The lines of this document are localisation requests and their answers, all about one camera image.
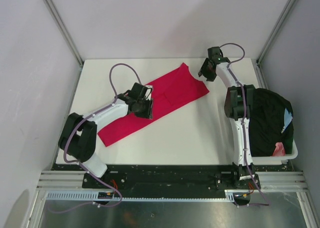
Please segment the red t shirt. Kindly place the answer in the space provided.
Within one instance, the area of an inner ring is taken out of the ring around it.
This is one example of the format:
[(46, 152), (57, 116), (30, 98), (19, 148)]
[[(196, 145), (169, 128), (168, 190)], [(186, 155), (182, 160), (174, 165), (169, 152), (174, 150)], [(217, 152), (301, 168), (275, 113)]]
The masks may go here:
[(185, 63), (151, 81), (149, 85), (153, 86), (152, 119), (130, 114), (105, 126), (98, 136), (106, 147), (209, 93), (205, 84), (191, 75)]

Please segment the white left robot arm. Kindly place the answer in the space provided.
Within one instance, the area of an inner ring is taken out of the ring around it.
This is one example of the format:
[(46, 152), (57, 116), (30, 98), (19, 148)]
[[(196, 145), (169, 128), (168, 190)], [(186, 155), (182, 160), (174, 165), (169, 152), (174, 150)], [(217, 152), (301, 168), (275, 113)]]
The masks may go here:
[(152, 119), (153, 87), (135, 83), (132, 89), (117, 94), (107, 106), (88, 114), (68, 115), (58, 141), (66, 163), (76, 162), (93, 174), (93, 182), (100, 188), (110, 184), (107, 165), (96, 153), (98, 132), (112, 122), (133, 114), (138, 118)]

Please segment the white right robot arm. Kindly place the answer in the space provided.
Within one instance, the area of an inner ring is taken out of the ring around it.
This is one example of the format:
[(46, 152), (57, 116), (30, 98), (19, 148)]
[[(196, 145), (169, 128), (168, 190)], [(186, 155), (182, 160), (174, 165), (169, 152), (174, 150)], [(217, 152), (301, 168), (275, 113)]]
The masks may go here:
[(232, 69), (234, 61), (223, 55), (220, 46), (211, 47), (208, 56), (201, 66), (198, 76), (213, 82), (219, 77), (227, 92), (224, 102), (224, 113), (229, 119), (233, 134), (233, 167), (236, 172), (231, 175), (230, 182), (242, 189), (249, 179), (254, 179), (254, 163), (250, 149), (249, 124), (253, 109), (254, 85), (245, 85), (237, 78)]

